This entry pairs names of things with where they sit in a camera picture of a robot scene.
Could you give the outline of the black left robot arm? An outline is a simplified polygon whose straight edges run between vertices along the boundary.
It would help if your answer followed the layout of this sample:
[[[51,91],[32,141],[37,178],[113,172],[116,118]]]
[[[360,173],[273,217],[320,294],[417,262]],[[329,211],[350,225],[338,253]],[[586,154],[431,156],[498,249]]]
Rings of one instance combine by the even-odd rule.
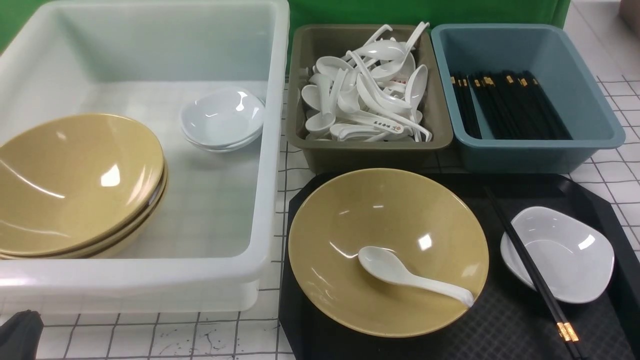
[[[35,360],[43,329],[44,322],[37,311],[15,313],[0,327],[0,358]]]

